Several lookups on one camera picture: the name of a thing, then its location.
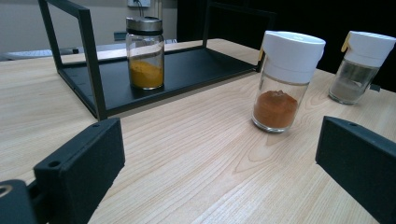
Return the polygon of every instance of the spice jar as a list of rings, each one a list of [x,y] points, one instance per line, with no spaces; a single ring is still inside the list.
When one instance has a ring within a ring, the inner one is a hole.
[[[265,32],[265,59],[252,115],[259,128],[283,133],[291,126],[325,44],[311,35]]]
[[[350,31],[341,48],[346,52],[329,89],[336,102],[354,105],[363,96],[382,63],[393,49],[396,38]]]
[[[126,48],[131,85],[152,90],[163,85],[163,22],[153,17],[126,19]]]

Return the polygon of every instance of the turmeric powder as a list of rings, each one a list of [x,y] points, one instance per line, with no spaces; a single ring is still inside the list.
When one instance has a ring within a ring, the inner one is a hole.
[[[143,61],[130,61],[132,85],[142,89],[155,89],[163,85],[163,67]]]

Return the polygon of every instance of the orange spice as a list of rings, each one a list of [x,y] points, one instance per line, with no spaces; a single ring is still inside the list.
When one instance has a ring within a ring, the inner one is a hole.
[[[283,91],[267,91],[257,98],[253,116],[269,128],[286,128],[294,120],[297,101]]]
[[[130,76],[138,88],[157,88],[163,84],[163,68],[143,61],[130,62]]]

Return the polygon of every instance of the black 3d-printed part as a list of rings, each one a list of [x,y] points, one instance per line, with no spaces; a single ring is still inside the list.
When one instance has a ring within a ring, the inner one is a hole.
[[[49,223],[87,223],[124,166],[119,119],[88,127],[34,168]]]
[[[30,195],[23,181],[0,182],[0,223],[36,224]]]
[[[324,117],[316,161],[380,223],[396,223],[396,144],[358,124]]]

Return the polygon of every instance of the red spice powder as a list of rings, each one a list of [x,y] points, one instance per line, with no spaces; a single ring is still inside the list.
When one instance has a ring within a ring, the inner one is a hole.
[[[286,128],[294,120],[297,101],[283,91],[267,91],[254,105],[253,116],[269,128]]]

